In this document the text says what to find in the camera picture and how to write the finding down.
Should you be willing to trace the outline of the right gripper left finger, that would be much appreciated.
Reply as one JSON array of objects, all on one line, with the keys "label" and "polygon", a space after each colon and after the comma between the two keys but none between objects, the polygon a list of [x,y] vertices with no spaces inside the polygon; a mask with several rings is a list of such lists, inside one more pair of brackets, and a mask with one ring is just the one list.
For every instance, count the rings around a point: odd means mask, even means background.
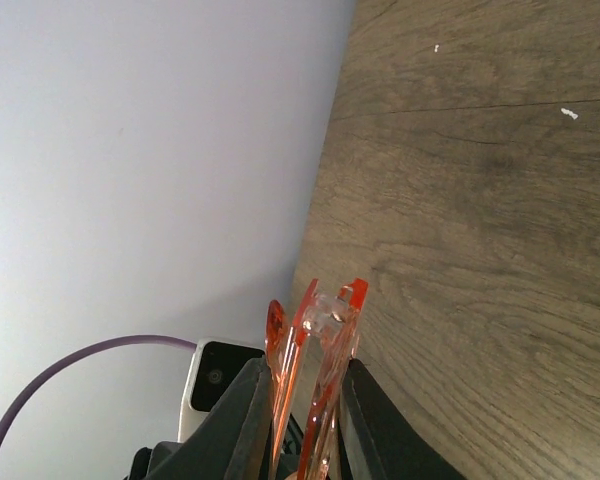
[{"label": "right gripper left finger", "polygon": [[258,479],[271,428],[271,372],[249,360],[206,419],[150,479]]}]

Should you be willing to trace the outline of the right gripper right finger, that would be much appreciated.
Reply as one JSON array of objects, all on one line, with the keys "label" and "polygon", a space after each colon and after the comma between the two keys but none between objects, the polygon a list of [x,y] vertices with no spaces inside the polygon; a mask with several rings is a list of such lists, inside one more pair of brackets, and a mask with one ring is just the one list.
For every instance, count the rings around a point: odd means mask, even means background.
[{"label": "right gripper right finger", "polygon": [[407,422],[358,359],[340,395],[338,456],[342,479],[461,479],[463,475]]}]

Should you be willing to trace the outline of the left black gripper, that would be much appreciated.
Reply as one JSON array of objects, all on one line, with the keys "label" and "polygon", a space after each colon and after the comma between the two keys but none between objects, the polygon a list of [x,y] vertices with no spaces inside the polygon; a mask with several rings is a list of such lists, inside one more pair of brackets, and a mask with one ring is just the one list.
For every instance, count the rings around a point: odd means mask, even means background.
[{"label": "left black gripper", "polygon": [[125,480],[143,480],[180,448],[178,442],[161,441],[154,447],[142,447],[133,457]]}]

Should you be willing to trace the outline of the orange sunglasses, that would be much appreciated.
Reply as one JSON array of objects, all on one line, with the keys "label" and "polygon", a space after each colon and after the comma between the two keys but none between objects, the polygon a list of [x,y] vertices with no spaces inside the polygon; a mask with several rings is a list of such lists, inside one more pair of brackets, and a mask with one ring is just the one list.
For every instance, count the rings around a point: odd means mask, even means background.
[{"label": "orange sunglasses", "polygon": [[369,284],[356,278],[335,295],[318,291],[313,279],[296,312],[289,316],[270,302],[265,329],[265,356],[272,377],[270,479],[277,475],[283,440],[309,346],[320,346],[311,403],[295,477],[327,477],[337,434],[344,377],[359,344],[358,325]]}]

